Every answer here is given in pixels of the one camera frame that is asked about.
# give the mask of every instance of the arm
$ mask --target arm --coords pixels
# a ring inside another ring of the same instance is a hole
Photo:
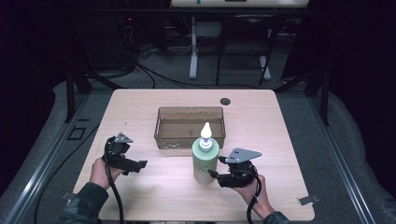
[[[277,212],[268,200],[267,189],[265,187],[265,177],[259,175],[262,182],[262,192],[260,193],[259,200],[254,204],[253,211],[263,220],[264,224],[286,224],[290,223],[289,220],[283,216],[282,213]],[[254,192],[256,191],[256,182],[254,179],[249,185],[244,188],[234,188],[247,204],[250,203]]]
[[[122,174],[122,170],[110,168],[111,176],[115,181]],[[58,218],[58,223],[96,223],[99,211],[105,204],[109,188],[105,162],[97,159],[92,166],[90,182],[88,182]]]

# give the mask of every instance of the wire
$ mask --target wire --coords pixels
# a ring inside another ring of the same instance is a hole
[[[210,37],[205,37],[203,40],[201,40],[200,42],[198,42],[196,45],[197,45],[197,46],[201,45],[201,44],[204,43],[207,39],[211,39],[211,38],[210,38]],[[175,49],[185,49],[185,48],[187,48],[187,49],[184,50],[183,52],[178,52],[178,51],[175,50]],[[188,46],[169,47],[169,49],[171,49],[171,50],[172,50],[175,54],[177,54],[177,55],[183,55],[183,54],[189,52],[191,48],[192,48],[192,43],[190,43]]]
[[[127,67],[124,70],[122,70],[120,73],[118,74],[113,74],[113,75],[100,75],[101,77],[104,77],[106,79],[112,79],[112,78],[117,78],[117,77],[125,77],[128,74],[130,74],[131,72],[134,71],[134,66],[131,67]]]
[[[256,178],[256,192],[253,195],[253,197],[251,198],[251,201],[247,206],[247,222],[249,224],[253,224],[253,220],[251,219],[251,210],[253,209],[254,204],[259,200],[260,193],[262,192],[262,182],[259,179],[259,175],[257,175],[256,167],[255,166],[253,166],[253,167],[254,167],[256,174],[253,174],[253,173],[247,172],[247,171],[233,170],[234,172],[238,172],[241,174],[253,175],[254,178]]]
[[[187,23],[185,17],[183,17],[183,21],[184,21],[184,23],[186,24],[186,27],[187,27],[187,29],[189,30],[190,35],[192,35],[190,26],[189,26],[189,24]],[[189,46],[186,47],[186,48],[187,48],[187,50],[185,50],[185,51],[183,51],[183,52],[177,52],[177,51],[175,51],[175,47],[170,47],[169,49],[171,49],[174,53],[176,53],[176,54],[178,54],[178,55],[185,54],[185,53],[189,52],[190,49],[192,48],[192,41],[190,41]]]
[[[168,82],[170,82],[170,83],[172,83],[172,84],[174,84],[176,86],[179,86],[179,87],[185,88],[185,89],[198,89],[198,88],[200,88],[200,89],[210,89],[211,87],[217,87],[218,88],[218,87],[230,87],[230,86],[233,86],[233,87],[235,87],[235,86],[236,87],[246,87],[246,88],[257,89],[257,90],[261,90],[262,89],[260,87],[255,87],[255,86],[250,86],[250,85],[243,85],[243,84],[206,85],[206,84],[191,84],[191,83],[186,83],[186,82],[180,82],[180,81],[174,80],[172,78],[166,77],[164,75],[161,75],[161,74],[159,74],[159,73],[147,68],[145,65],[143,65],[143,64],[141,64],[139,62],[136,62],[135,65],[138,68],[140,68],[141,70],[145,70],[146,72],[150,72],[151,74],[153,74],[153,75],[155,75],[157,77],[160,77],[160,78],[162,78],[162,79],[164,79],[164,80],[166,80],[166,81],[168,81]]]
[[[145,44],[139,47],[139,57],[143,60],[148,59],[151,57],[151,51],[154,46],[152,44]]]
[[[151,81],[152,81],[152,86],[151,86],[151,88],[152,89],[155,89],[155,80],[154,80],[154,77],[152,77],[152,75],[150,75],[149,74],[149,72],[148,71],[146,71],[145,69],[141,69],[143,72],[145,72],[147,75],[148,75],[148,77],[151,79]]]
[[[52,175],[49,177],[47,182],[43,185],[42,190],[38,194],[38,199],[37,199],[37,204],[35,205],[35,214],[34,214],[34,223],[37,223],[37,214],[38,214],[38,207],[40,205],[41,199],[44,195],[45,190],[47,189],[47,186],[49,185],[50,181],[55,177],[55,175],[58,173],[59,170],[61,170],[62,166],[72,157],[77,150],[88,140],[88,138],[91,137],[91,135],[99,128],[99,125],[97,125],[91,132],[88,134],[88,136],[82,140],[82,142],[62,161],[62,163],[56,168],[56,170],[52,173]]]
[[[108,179],[108,184],[110,185],[111,189],[113,190],[114,196],[117,199],[117,204],[119,206],[119,213],[120,213],[120,224],[123,224],[123,206],[122,206],[122,200],[119,194],[119,191],[117,190],[116,184],[114,183],[113,176],[111,176],[111,171],[110,171],[110,164],[109,160],[107,157],[106,149],[105,149],[105,171]]]

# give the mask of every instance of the white pump cap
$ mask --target white pump cap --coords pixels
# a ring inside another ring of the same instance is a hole
[[[204,152],[212,149],[212,130],[210,130],[209,122],[205,123],[204,128],[201,130],[201,141],[199,142],[199,147]]]

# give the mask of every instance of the gray sleeve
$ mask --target gray sleeve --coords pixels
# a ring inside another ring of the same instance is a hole
[[[89,182],[66,206],[57,223],[96,223],[107,198],[108,194],[105,189]]]
[[[274,212],[264,219],[263,224],[287,224],[290,221],[281,213]]]

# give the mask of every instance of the wrist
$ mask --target wrist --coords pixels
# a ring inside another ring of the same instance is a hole
[[[256,203],[253,206],[253,211],[261,218],[265,219],[276,210],[270,204]]]
[[[106,190],[108,189],[110,186],[108,185],[108,182],[106,181],[98,181],[98,180],[90,180],[91,183],[101,187],[102,189]]]

